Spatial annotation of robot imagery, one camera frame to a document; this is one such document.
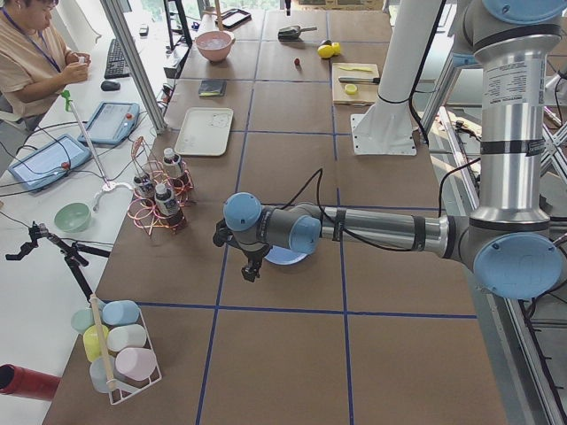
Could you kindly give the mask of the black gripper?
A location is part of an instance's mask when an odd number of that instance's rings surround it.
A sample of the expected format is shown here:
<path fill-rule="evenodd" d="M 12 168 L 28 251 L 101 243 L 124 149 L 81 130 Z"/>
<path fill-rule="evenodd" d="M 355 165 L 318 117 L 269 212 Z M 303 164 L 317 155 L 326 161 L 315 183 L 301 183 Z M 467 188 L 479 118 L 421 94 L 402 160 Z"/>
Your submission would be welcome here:
<path fill-rule="evenodd" d="M 246 281 L 254 282 L 260 278 L 261 262 L 271 250 L 269 244 L 253 243 L 252 245 L 245 245 L 240 243 L 224 219 L 219 220 L 215 225 L 213 243 L 217 247 L 228 245 L 239 249 L 248 258 L 247 263 L 241 268 L 241 274 Z"/>

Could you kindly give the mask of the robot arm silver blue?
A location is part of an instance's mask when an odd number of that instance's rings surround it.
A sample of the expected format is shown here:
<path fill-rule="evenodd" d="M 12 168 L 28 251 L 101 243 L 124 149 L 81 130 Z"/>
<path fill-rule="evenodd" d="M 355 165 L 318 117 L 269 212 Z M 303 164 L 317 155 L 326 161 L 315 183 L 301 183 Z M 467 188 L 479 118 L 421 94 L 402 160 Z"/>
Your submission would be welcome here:
<path fill-rule="evenodd" d="M 310 254 L 323 238 L 387 251 L 427 251 L 464 264 L 493 294 L 526 300 L 553 289 L 566 259 L 540 209 L 548 53 L 561 38 L 563 1 L 464 1 L 454 53 L 483 70 L 479 203 L 466 216 L 425 218 L 319 203 L 263 205 L 239 192 L 223 206 L 213 241 L 247 257 L 247 281 L 275 247 Z"/>

